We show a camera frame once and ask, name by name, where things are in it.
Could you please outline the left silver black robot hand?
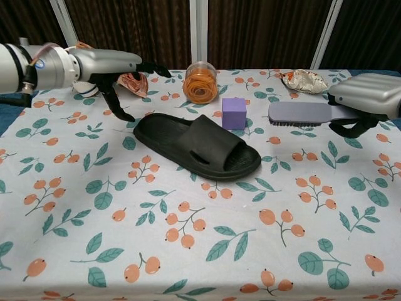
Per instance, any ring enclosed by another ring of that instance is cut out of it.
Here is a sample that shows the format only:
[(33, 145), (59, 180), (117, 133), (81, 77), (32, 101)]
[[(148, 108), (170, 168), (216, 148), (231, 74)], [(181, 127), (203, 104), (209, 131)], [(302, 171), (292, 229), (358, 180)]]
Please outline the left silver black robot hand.
[(156, 73), (170, 78), (169, 70), (153, 62), (143, 61), (135, 53), (117, 50), (76, 48), (70, 51), (80, 66), (79, 81), (95, 84), (102, 93), (109, 109), (120, 120), (134, 122), (135, 118), (126, 113), (120, 106), (114, 90), (114, 83), (120, 75), (130, 73), (140, 80), (140, 72)]

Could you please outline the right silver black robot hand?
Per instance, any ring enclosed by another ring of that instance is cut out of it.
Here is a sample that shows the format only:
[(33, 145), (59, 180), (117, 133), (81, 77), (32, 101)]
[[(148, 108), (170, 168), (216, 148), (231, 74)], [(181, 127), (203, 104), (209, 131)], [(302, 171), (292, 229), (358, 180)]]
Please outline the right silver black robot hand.
[(331, 121), (330, 129), (342, 137), (357, 138), (380, 121), (400, 118), (400, 78), (359, 74), (331, 86), (328, 103), (350, 108), (356, 115)]

